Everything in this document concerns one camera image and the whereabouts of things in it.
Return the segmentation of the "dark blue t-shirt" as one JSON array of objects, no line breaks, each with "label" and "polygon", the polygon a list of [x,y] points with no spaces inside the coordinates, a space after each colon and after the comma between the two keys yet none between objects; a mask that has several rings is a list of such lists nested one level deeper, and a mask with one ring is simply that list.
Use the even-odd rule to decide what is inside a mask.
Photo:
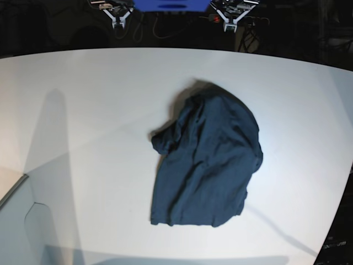
[{"label": "dark blue t-shirt", "polygon": [[258,124],[240,99],[214,83],[188,89],[151,143],[161,156],[152,225],[218,227],[241,214],[263,152]]}]

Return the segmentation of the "blue plastic box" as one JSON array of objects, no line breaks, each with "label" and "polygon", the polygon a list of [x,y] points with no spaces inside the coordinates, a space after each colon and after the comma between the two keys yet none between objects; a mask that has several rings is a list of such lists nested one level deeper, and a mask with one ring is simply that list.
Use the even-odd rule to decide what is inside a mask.
[{"label": "blue plastic box", "polygon": [[204,12],[210,0],[134,0],[143,12]]}]

